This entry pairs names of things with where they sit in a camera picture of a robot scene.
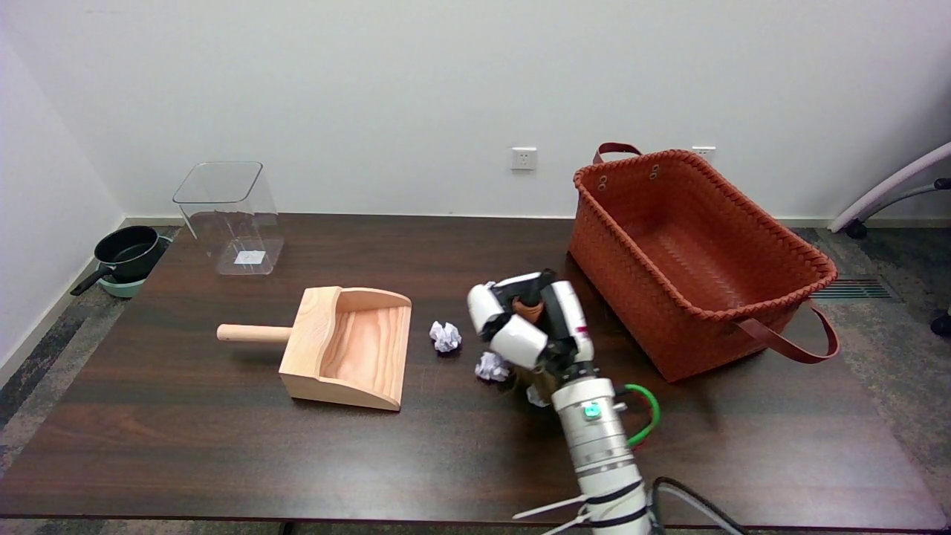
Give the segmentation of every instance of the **basket handle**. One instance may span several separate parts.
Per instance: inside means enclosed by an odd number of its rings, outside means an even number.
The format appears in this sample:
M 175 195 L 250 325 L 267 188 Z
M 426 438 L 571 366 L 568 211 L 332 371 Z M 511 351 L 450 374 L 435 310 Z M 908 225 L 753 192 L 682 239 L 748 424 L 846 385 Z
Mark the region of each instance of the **basket handle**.
M 829 342 L 828 350 L 825 352 L 826 355 L 810 353 L 805 349 L 796 346 L 792 342 L 789 342 L 789 340 L 784 338 L 782 335 L 777 333 L 775 330 L 763 325 L 753 318 L 740 320 L 736 322 L 736 325 L 742 330 L 746 331 L 749 336 L 752 336 L 756 340 L 762 342 L 766 347 L 769 347 L 770 349 L 789 359 L 803 364 L 820 363 L 826 359 L 836 356 L 839 353 L 839 335 L 836 334 L 835 328 L 832 327 L 825 315 L 815 308 L 811 301 L 806 302 L 806 304 L 816 314 L 816 316 L 819 316 L 819 321 L 823 323 L 825 337 Z
M 602 143 L 600 147 L 594 152 L 594 159 L 592 159 L 593 164 L 603 164 L 604 158 L 601 157 L 601 154 L 607 152 L 628 152 L 630 154 L 637 154 L 641 156 L 641 151 L 637 149 L 634 145 L 628 145 L 627 143 Z

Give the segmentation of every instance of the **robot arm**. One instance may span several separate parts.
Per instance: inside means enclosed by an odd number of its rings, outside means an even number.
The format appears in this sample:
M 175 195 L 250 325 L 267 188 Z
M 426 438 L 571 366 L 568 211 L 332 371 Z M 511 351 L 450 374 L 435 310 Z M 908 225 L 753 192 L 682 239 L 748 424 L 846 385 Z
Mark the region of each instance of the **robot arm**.
M 542 303 L 533 325 L 514 313 L 514 301 Z M 608 379 L 597 378 L 585 317 L 571 283 L 549 270 L 473 287 L 468 297 L 479 337 L 518 366 L 544 367 L 558 379 L 552 405 L 558 412 L 582 494 L 515 515 L 525 518 L 563 505 L 582 504 L 577 517 L 548 533 L 589 523 L 597 535 L 646 535 L 647 496 Z
M 543 304 L 539 328 L 514 313 L 514 301 Z M 506 360 L 528 369 L 545 367 L 567 380 L 589 369 L 594 354 L 581 304 L 568 281 L 555 281 L 545 270 L 473 287 L 469 314 L 479 338 Z

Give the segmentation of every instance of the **white wall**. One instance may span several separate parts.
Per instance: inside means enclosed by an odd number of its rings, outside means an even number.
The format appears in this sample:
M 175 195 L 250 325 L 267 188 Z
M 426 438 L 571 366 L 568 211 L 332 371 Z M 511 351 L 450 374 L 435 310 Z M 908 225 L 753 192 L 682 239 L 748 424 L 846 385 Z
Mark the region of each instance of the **white wall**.
M 715 144 L 778 217 L 832 218 L 951 139 L 951 2 L 7 0 L 120 206 L 257 159 L 282 211 L 570 215 L 606 140 Z M 513 176 L 507 147 L 539 147 Z M 948 213 L 946 197 L 899 215 Z
M 99 238 L 122 222 L 122 212 L 5 36 L 0 86 L 2 385 L 19 362 L 4 364 L 88 265 Z

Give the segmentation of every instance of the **clear plastic bin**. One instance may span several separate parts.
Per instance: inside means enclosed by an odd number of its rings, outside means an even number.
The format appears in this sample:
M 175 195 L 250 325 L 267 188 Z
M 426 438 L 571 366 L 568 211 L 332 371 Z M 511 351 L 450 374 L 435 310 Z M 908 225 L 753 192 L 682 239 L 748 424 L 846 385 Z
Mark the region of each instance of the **clear plastic bin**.
M 172 201 L 224 275 L 266 275 L 284 245 L 260 162 L 205 162 L 192 168 Z

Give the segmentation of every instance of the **wall outlet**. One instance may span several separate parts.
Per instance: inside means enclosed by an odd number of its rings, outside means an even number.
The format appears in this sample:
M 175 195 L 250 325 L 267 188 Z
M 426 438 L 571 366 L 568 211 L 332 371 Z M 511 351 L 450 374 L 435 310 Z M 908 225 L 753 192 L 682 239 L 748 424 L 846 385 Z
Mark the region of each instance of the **wall outlet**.
M 534 170 L 538 167 L 538 149 L 535 147 L 512 147 L 512 169 Z
M 713 153 L 716 152 L 716 147 L 692 147 L 690 149 L 700 154 L 700 157 L 708 162 L 713 159 Z

